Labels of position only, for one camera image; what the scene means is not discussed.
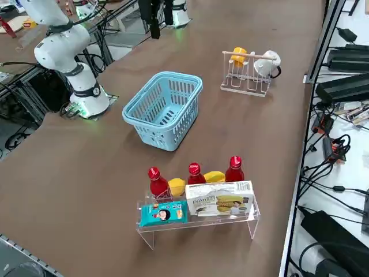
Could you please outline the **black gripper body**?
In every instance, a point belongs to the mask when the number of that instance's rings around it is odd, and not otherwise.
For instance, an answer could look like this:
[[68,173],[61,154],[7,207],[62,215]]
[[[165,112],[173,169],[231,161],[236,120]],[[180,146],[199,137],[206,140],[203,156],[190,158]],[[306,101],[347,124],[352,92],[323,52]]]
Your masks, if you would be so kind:
[[161,0],[139,0],[141,19],[145,21],[157,20],[162,2]]

